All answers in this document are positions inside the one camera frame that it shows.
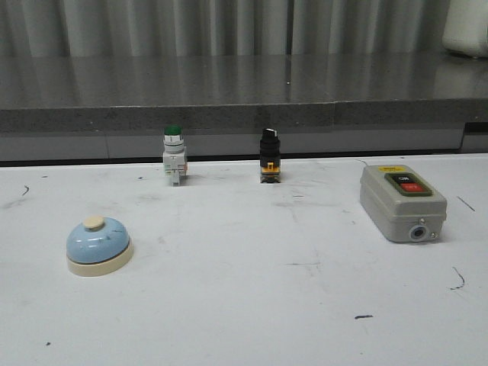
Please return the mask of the light blue call bell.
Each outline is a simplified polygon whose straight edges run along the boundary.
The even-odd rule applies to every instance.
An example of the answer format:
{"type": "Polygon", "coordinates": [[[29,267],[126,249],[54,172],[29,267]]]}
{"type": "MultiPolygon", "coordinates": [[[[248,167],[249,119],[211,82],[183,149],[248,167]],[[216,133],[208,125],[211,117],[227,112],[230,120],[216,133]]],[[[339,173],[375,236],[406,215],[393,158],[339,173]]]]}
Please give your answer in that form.
{"type": "Polygon", "coordinates": [[[66,261],[74,275],[97,277],[125,266],[134,247],[120,221],[103,216],[86,218],[66,240],[66,261]]]}

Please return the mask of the grey stone counter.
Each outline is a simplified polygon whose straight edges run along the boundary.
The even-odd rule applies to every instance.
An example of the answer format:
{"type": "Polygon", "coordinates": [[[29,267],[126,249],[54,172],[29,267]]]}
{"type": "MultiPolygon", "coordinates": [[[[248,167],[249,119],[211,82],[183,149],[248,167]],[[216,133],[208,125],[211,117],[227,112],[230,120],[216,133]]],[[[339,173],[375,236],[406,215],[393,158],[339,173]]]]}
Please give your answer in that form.
{"type": "Polygon", "coordinates": [[[3,133],[273,126],[452,128],[487,120],[487,62],[447,53],[4,57],[3,133]]]}

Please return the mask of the white container on counter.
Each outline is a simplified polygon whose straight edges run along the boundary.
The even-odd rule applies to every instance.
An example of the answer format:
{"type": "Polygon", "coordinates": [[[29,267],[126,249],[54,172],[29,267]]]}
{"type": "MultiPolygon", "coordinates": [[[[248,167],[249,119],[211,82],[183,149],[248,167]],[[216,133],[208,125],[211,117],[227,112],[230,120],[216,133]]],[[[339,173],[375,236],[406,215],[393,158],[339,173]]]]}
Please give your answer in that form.
{"type": "Polygon", "coordinates": [[[487,57],[487,0],[451,0],[442,45],[454,53],[487,57]]]}

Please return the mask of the black selector switch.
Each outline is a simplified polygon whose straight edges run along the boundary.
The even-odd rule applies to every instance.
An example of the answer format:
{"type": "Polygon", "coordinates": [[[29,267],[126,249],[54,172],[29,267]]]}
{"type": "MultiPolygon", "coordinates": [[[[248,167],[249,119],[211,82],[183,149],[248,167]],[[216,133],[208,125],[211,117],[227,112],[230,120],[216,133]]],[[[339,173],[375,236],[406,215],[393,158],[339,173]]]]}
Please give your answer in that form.
{"type": "Polygon", "coordinates": [[[281,141],[278,132],[271,128],[262,130],[260,140],[260,182],[281,182],[281,141]]]}

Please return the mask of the green pushbutton switch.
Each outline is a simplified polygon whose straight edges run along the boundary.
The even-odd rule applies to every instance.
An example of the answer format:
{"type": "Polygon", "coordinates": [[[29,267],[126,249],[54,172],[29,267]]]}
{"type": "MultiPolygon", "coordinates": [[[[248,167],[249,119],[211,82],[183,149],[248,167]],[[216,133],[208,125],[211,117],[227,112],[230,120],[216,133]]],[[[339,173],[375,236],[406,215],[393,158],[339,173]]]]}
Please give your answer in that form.
{"type": "Polygon", "coordinates": [[[188,171],[186,145],[180,126],[170,125],[164,129],[163,146],[165,173],[171,178],[173,185],[180,185],[188,171]]]}

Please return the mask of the grey on-off switch box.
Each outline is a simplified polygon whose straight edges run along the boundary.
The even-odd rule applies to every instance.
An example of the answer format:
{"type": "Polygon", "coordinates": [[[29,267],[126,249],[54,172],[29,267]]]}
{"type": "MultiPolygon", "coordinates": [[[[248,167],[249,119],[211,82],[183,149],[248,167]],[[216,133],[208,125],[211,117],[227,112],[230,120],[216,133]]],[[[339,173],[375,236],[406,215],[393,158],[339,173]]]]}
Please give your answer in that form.
{"type": "Polygon", "coordinates": [[[392,242],[429,242],[439,237],[447,200],[407,165],[367,165],[360,179],[360,202],[392,242]]]}

